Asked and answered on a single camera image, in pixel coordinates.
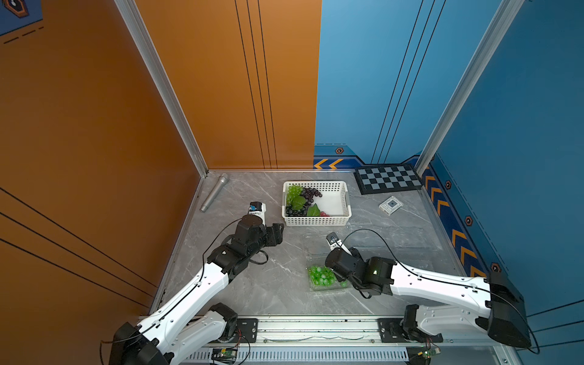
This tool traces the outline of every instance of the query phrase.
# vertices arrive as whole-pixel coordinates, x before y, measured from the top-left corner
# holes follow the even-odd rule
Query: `orange wall panel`
[[[136,3],[207,166],[264,168],[234,2]]]
[[[0,36],[0,239],[140,304],[0,241],[2,360],[98,365],[99,340],[148,313],[199,176],[115,3],[42,5]]]
[[[209,168],[312,167],[321,1],[137,4]]]
[[[322,2],[260,0],[259,7],[278,167],[312,168]]]

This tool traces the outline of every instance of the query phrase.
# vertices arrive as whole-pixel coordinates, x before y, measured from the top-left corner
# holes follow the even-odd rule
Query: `green leaf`
[[[306,212],[307,217],[320,217],[320,215],[321,211],[316,204],[308,208],[308,211]]]
[[[292,209],[301,210],[302,207],[304,207],[304,203],[306,203],[306,198],[303,196],[297,196],[292,199]]]
[[[286,194],[286,205],[289,206],[290,204],[292,204],[292,200],[294,200],[295,197],[299,196],[301,192],[302,186],[290,185],[290,187],[288,188],[288,194]]]

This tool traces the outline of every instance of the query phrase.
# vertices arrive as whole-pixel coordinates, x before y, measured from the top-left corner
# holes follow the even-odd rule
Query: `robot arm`
[[[212,306],[196,322],[190,320],[248,267],[253,255],[282,242],[284,225],[267,227],[265,211],[265,204],[252,202],[235,234],[212,251],[203,268],[184,288],[136,327],[124,324],[114,336],[109,364],[179,364],[206,343],[231,339],[237,314],[224,304]]]
[[[356,248],[347,249],[334,232],[326,239],[331,252],[325,266],[339,281],[350,281],[363,297],[364,293],[369,297],[408,295],[447,304],[407,306],[402,328],[409,339],[438,342],[442,341],[442,331],[478,331],[505,345],[531,346],[522,319],[523,297],[503,273],[491,273],[487,280],[420,270],[381,257],[365,261]]]

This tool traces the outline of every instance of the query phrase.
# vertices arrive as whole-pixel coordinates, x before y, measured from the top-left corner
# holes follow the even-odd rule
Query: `white plastic basket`
[[[330,217],[286,217],[286,194],[290,185],[313,187],[322,197],[314,197],[318,208]],[[282,217],[288,226],[343,226],[351,217],[349,192],[344,181],[286,181],[282,192]]]

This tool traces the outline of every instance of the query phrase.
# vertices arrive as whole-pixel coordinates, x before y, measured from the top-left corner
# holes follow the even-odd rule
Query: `aluminum frame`
[[[438,150],[442,140],[448,133],[448,130],[454,123],[458,113],[463,108],[472,89],[477,84],[486,65],[491,60],[495,50],[501,43],[503,36],[507,33],[507,29],[515,19],[519,9],[523,5],[524,0],[503,0],[491,20],[489,27],[483,35],[477,50],[472,55],[471,61],[468,63],[467,69],[464,71],[463,77],[456,86],[452,97],[448,101],[442,116],[438,120],[436,127],[432,131],[420,158],[416,163],[415,169],[419,176],[422,176],[424,170],[430,163],[432,156]]]
[[[164,70],[162,61],[156,51],[154,42],[152,42],[152,38],[150,38],[150,34],[148,33],[148,29],[140,15],[138,6],[134,0],[114,1],[126,23],[128,31],[130,31],[132,39],[134,39],[134,43],[136,44],[150,75],[152,76],[152,80],[154,81],[162,100],[168,109],[168,113],[171,115],[172,121],[174,122],[176,129],[179,132],[197,171],[199,172],[199,175],[203,178],[206,177],[208,172],[207,164],[205,163],[205,159],[203,158],[203,154],[201,153],[197,141],[194,139],[193,131],[190,128],[182,107],[180,106],[179,99],[172,87],[171,80],[168,78],[168,75]]]

